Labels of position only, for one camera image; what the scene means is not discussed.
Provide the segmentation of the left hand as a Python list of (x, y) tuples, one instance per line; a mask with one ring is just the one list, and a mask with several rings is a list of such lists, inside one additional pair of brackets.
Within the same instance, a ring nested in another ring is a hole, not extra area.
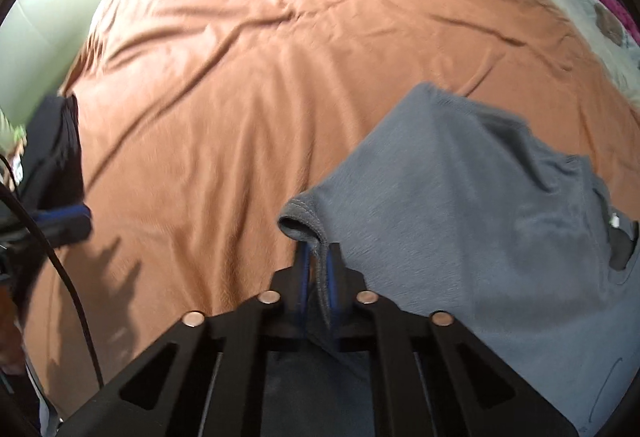
[(23, 374), (25, 354), (21, 330), (16, 325), (17, 310), (9, 290), (0, 289), (0, 365), (9, 375)]

